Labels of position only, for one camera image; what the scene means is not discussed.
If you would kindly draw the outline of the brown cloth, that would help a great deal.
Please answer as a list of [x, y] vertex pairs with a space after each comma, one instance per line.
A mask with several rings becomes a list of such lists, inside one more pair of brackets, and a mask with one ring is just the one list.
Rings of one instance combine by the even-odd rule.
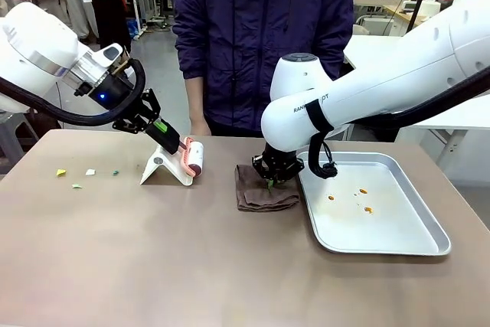
[[271, 185], [249, 165], [237, 165], [234, 174], [239, 211], [282, 211], [299, 203], [299, 189], [295, 179]]

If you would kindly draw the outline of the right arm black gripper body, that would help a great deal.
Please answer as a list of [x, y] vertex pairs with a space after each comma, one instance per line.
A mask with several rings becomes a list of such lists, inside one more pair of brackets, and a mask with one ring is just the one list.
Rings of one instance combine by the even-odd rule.
[[274, 149], [269, 143], [265, 144], [262, 166], [271, 175], [297, 175], [305, 167], [303, 160], [297, 157], [296, 151], [282, 152]]

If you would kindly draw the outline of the pink handled lint roller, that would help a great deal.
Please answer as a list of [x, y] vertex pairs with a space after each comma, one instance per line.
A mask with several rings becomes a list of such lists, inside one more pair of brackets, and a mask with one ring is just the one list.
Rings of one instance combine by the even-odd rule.
[[186, 136], [183, 139], [179, 133], [168, 124], [170, 133], [163, 133], [159, 129], [151, 126], [147, 132], [153, 133], [156, 138], [157, 146], [162, 146], [168, 153], [175, 154], [178, 149], [182, 149], [182, 165], [186, 172], [193, 177], [193, 180], [203, 172], [204, 146], [201, 142]]

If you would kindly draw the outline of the grey metal stool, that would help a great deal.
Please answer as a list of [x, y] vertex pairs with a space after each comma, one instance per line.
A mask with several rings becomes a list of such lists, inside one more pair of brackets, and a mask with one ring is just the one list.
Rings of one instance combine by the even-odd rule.
[[[18, 138], [17, 130], [25, 126], [29, 137]], [[22, 145], [35, 145], [39, 138], [31, 124], [22, 113], [8, 113], [0, 110], [0, 153], [5, 155], [7, 162], [2, 163], [0, 157], [0, 175], [6, 175], [24, 156]]]

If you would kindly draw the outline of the wooden workbench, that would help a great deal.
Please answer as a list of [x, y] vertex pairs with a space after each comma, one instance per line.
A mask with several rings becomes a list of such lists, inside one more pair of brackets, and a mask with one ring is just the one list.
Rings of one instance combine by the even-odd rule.
[[355, 34], [401, 37], [411, 18], [399, 0], [354, 0]]

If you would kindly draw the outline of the white lint roller stand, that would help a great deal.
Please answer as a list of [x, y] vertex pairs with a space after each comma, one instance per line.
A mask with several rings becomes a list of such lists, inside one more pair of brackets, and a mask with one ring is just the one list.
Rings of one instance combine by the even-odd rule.
[[178, 149], [175, 154], [170, 154], [162, 146], [157, 146], [146, 163], [139, 184], [143, 185], [158, 168], [164, 167], [182, 185], [192, 185], [193, 177], [186, 172], [182, 165], [183, 153], [182, 149]]

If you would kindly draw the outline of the person right hand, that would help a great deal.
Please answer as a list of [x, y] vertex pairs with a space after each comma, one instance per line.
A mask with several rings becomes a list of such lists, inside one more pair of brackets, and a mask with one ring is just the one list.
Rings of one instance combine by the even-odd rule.
[[193, 136], [211, 136], [211, 130], [202, 112], [190, 112], [189, 118]]

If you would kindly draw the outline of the silver metal tray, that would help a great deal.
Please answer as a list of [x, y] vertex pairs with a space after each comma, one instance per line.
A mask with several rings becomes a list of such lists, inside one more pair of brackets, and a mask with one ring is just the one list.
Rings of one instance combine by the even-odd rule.
[[425, 257], [450, 253], [451, 240], [395, 159], [380, 152], [332, 155], [338, 170], [334, 178], [319, 178], [310, 168], [299, 173], [313, 234], [326, 250]]

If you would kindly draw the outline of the person right forearm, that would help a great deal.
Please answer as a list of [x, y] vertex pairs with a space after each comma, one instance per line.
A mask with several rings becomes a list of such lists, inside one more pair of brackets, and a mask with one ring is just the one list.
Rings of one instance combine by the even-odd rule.
[[191, 119], [200, 119], [204, 112], [204, 80], [203, 77], [194, 77], [185, 80], [185, 89], [188, 98], [189, 116]]

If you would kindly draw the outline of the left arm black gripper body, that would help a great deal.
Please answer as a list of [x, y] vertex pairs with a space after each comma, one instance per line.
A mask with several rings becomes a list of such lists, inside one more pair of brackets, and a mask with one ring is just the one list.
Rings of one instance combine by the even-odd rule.
[[89, 93], [89, 98], [107, 110], [92, 123], [111, 123], [117, 119], [132, 121], [136, 117], [149, 118], [149, 108], [144, 105], [142, 95], [145, 89], [144, 71], [135, 72], [135, 84], [131, 84], [125, 72], [108, 74], [105, 79]]

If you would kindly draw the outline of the person torso purple jacket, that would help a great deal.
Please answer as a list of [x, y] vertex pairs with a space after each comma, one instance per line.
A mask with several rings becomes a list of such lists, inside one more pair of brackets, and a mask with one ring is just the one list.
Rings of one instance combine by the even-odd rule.
[[173, 1], [179, 67], [203, 77], [212, 136], [260, 136], [279, 59], [314, 54], [336, 79], [353, 32], [353, 0]]

